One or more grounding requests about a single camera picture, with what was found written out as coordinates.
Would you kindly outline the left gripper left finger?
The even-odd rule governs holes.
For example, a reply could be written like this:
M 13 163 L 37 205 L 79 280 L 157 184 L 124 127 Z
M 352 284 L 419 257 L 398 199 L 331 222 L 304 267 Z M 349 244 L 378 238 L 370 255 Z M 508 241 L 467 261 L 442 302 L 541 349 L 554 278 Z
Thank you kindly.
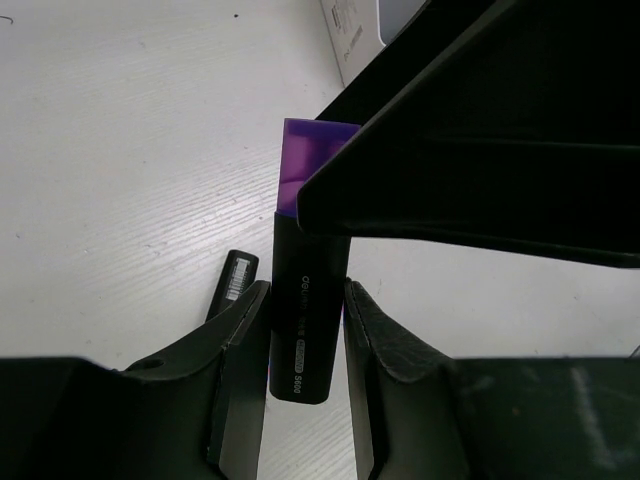
M 5 479 L 253 479 L 266 403 L 270 286 L 129 368 L 1 362 Z

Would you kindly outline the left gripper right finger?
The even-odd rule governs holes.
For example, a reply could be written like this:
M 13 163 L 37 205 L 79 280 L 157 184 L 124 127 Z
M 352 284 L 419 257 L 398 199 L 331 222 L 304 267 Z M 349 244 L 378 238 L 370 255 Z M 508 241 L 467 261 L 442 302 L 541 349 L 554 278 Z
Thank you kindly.
M 635 479 L 639 361 L 453 359 L 355 281 L 344 339 L 361 479 Z

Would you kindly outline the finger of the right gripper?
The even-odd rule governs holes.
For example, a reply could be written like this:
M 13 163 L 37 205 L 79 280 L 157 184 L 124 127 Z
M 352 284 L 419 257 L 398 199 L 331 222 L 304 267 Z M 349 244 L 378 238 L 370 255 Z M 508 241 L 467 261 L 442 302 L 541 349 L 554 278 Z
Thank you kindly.
M 635 1 L 431 1 L 322 118 L 308 233 L 639 264 Z

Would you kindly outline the green highlighter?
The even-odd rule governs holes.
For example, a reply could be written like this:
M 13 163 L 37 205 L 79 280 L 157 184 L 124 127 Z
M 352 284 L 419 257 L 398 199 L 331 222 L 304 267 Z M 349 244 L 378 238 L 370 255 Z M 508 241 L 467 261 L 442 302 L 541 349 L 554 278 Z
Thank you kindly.
M 258 266 L 259 258 L 253 254 L 235 249 L 227 253 L 206 322 L 226 310 L 254 283 Z

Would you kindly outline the purple highlighter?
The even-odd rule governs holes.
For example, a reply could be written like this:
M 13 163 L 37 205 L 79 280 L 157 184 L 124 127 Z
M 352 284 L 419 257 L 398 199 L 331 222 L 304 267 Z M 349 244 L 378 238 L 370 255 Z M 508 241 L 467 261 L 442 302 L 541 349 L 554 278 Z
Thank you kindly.
M 298 225 L 300 188 L 358 131 L 349 123 L 284 122 L 271 281 L 269 389 L 279 400 L 318 405 L 330 392 L 347 238 L 317 237 Z

